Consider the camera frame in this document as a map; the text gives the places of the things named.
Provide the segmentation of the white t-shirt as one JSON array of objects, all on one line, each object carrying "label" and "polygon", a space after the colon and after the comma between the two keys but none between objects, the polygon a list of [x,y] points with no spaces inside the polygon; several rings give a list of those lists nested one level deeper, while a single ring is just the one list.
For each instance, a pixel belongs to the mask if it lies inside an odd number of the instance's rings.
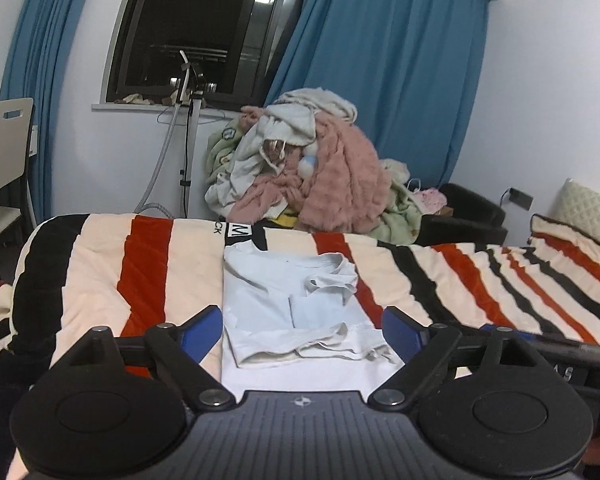
[{"label": "white t-shirt", "polygon": [[334,252],[297,256],[251,242],[223,256],[222,383],[248,390],[368,396],[403,364],[355,294],[358,274]]}]

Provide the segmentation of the light green garment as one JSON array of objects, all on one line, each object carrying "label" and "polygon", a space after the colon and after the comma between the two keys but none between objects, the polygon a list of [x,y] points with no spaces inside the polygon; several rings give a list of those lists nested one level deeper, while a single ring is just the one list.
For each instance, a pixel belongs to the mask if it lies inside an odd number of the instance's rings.
[{"label": "light green garment", "polygon": [[[412,201],[411,193],[405,186],[405,182],[408,180],[407,168],[397,160],[379,159],[379,161],[381,167],[388,171],[391,179],[389,200],[380,216],[378,226],[365,234],[390,244],[411,245],[419,233],[422,213]],[[270,210],[270,214],[264,219],[277,220],[282,216],[285,209],[290,208],[276,206]],[[302,224],[298,221],[298,214],[294,213],[297,215],[294,227],[298,229]]]}]

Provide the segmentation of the small pink garment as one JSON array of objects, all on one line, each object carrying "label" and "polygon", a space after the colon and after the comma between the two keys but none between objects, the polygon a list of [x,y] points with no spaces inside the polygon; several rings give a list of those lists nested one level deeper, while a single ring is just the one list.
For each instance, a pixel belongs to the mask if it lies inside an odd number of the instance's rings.
[{"label": "small pink garment", "polygon": [[448,199],[437,188],[413,192],[412,201],[422,214],[437,214],[448,204]]}]

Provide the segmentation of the striped bed blanket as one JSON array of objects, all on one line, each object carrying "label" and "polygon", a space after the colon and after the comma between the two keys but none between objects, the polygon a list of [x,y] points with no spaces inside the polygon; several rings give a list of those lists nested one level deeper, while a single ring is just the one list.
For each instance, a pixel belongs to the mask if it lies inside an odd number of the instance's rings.
[{"label": "striped bed blanket", "polygon": [[0,479],[26,467],[9,435],[19,397],[89,328],[140,336],[222,304],[226,246],[294,256],[339,254],[358,274],[370,322],[396,307],[419,323],[493,323],[600,345],[600,243],[536,216],[527,245],[396,246],[371,237],[207,220],[69,214],[26,241],[0,284]]}]

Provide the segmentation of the striped pillow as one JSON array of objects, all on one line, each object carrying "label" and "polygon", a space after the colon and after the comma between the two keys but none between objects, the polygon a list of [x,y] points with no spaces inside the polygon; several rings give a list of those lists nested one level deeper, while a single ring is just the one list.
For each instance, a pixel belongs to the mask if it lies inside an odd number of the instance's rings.
[{"label": "striped pillow", "polygon": [[535,214],[530,242],[543,242],[600,281],[600,193],[568,179],[548,217]]}]

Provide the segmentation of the pink fluffy blanket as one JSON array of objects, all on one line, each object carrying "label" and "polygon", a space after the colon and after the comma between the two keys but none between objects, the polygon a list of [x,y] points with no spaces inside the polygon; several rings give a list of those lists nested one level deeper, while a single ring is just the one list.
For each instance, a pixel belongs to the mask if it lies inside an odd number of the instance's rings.
[{"label": "pink fluffy blanket", "polygon": [[276,174],[260,174],[228,213],[230,221],[256,223],[276,206],[290,208],[315,231],[368,233],[380,222],[391,179],[358,126],[326,112],[316,115],[317,162],[300,177],[300,148],[288,148]]}]

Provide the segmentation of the grey white garment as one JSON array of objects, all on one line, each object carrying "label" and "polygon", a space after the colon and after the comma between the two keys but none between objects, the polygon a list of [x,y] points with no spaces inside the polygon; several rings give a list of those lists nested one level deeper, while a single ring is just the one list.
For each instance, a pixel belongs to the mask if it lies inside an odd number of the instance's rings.
[{"label": "grey white garment", "polygon": [[239,117],[212,133],[204,159],[208,207],[227,216],[263,171],[279,174],[290,150],[313,148],[319,112],[350,124],[358,118],[355,105],[335,92],[301,88],[283,93],[265,108],[244,107]]}]

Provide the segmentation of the white chair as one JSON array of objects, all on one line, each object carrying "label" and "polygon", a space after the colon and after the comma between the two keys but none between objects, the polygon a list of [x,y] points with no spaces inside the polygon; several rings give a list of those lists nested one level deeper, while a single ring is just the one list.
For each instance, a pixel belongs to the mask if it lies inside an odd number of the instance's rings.
[{"label": "white chair", "polygon": [[20,229],[28,237],[33,230],[28,182],[33,118],[31,98],[0,101],[0,191],[13,183],[19,186],[17,206],[0,204],[0,250],[9,232]]}]

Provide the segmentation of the blue curtain right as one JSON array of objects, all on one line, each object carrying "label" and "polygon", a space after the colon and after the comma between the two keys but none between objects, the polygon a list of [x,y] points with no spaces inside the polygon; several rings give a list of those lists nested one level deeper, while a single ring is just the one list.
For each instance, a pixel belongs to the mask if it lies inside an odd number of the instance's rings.
[{"label": "blue curtain right", "polygon": [[353,103],[381,158],[427,188],[448,182],[478,88],[491,0],[303,0],[268,90]]}]

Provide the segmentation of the blue curtain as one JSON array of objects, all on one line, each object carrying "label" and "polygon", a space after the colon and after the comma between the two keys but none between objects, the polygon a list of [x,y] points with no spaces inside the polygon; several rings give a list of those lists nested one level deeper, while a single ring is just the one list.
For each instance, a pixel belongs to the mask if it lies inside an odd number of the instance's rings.
[{"label": "blue curtain", "polygon": [[268,90],[353,103],[381,158],[427,188],[448,182],[478,88],[491,0],[303,0]]},{"label": "blue curtain", "polygon": [[24,0],[2,79],[2,100],[31,98],[38,154],[29,170],[35,219],[52,215],[53,152],[68,57],[85,0]]}]

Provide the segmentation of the dark window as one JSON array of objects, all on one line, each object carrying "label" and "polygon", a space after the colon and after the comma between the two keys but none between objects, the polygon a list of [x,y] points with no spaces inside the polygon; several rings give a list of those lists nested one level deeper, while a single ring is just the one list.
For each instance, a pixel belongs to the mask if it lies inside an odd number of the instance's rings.
[{"label": "dark window", "polygon": [[189,62],[212,106],[261,105],[301,7],[302,0],[123,0],[104,99],[163,104]]}]

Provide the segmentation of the blue curtain left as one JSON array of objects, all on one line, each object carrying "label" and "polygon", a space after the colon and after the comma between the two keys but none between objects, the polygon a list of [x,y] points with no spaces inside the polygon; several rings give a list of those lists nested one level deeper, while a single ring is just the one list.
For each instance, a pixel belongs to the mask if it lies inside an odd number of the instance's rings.
[{"label": "blue curtain left", "polygon": [[31,98],[38,154],[29,170],[35,219],[52,215],[53,152],[68,57],[85,0],[24,0],[2,79],[2,100]]}]

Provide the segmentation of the black wall socket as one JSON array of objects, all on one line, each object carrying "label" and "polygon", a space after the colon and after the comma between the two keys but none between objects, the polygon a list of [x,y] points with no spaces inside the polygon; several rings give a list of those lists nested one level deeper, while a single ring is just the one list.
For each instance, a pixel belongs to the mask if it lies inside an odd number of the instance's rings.
[{"label": "black wall socket", "polygon": [[529,211],[533,203],[533,197],[518,190],[518,188],[509,188],[501,196],[500,206],[503,206],[505,202],[512,203],[525,211]]}]

